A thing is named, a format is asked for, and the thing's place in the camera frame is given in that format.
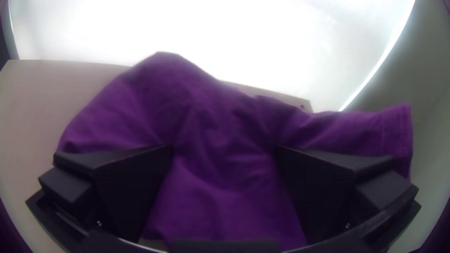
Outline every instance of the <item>purple towel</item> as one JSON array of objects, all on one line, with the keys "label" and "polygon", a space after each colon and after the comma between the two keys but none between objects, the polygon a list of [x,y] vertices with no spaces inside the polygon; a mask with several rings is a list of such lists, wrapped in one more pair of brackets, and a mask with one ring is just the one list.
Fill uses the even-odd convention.
[{"label": "purple towel", "polygon": [[178,55],[157,53],[106,86],[69,123],[58,150],[173,145],[172,167],[143,237],[274,238],[291,249],[307,242],[271,156],[279,144],[393,155],[397,172],[408,177],[409,107],[305,113],[247,96]]}]

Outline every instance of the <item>bright light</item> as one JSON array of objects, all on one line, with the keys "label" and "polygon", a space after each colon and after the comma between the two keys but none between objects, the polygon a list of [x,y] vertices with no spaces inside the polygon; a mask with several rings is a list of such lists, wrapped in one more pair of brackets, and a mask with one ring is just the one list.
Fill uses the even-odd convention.
[{"label": "bright light", "polygon": [[413,0],[16,0],[21,59],[132,66],[175,52],[218,79],[344,109],[401,32]]}]

